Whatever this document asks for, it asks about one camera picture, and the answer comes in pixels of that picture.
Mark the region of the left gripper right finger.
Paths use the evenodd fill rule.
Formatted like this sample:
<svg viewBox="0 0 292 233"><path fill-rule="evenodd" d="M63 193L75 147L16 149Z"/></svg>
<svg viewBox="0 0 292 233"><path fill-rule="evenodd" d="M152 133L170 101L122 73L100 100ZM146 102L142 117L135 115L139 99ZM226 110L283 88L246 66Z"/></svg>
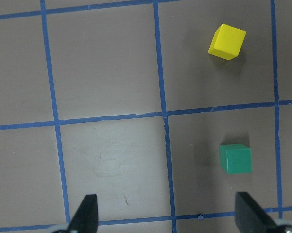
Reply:
<svg viewBox="0 0 292 233"><path fill-rule="evenodd" d="M272 233L277 224L247 193L235 194L235 224L240 233Z"/></svg>

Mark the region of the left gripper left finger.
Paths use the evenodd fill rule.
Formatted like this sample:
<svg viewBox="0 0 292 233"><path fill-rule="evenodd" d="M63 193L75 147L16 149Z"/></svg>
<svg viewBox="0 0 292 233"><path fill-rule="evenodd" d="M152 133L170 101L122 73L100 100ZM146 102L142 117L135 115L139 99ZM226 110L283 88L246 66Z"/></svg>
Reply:
<svg viewBox="0 0 292 233"><path fill-rule="evenodd" d="M98 230L98 200L96 194L85 195L70 224L68 233L96 233Z"/></svg>

